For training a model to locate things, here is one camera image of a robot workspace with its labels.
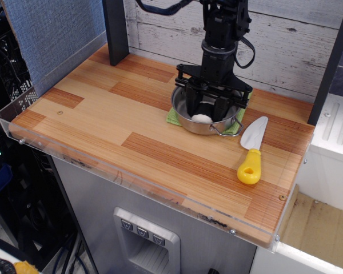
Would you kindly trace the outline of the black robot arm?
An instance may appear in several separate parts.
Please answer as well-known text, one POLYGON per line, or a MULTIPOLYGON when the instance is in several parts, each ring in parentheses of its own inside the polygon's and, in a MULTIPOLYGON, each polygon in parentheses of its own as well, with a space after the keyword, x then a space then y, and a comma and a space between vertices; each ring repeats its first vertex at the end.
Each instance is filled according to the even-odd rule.
POLYGON ((245 39, 252 21, 247 1, 202 1, 205 38, 202 41, 201 65, 177 66, 176 85, 186 93, 190 116, 197 115, 204 99, 211 99, 211 120, 219 122, 233 106, 246 108, 252 87, 238 79, 233 70, 238 65, 240 42, 251 49, 245 39))

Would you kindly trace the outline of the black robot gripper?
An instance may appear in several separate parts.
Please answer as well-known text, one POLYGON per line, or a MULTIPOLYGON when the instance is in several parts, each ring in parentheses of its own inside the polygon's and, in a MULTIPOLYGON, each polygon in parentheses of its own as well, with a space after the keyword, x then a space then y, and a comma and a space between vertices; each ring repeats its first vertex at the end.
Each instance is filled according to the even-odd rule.
POLYGON ((204 48, 201 65, 177 65, 176 85, 185 92, 186 109, 189 116, 196 112, 203 96, 215 99, 213 120, 223 120, 230 106, 245 108, 249 103, 252 87, 238 79, 233 72, 234 65, 242 69, 252 65, 239 64, 236 48, 204 48))

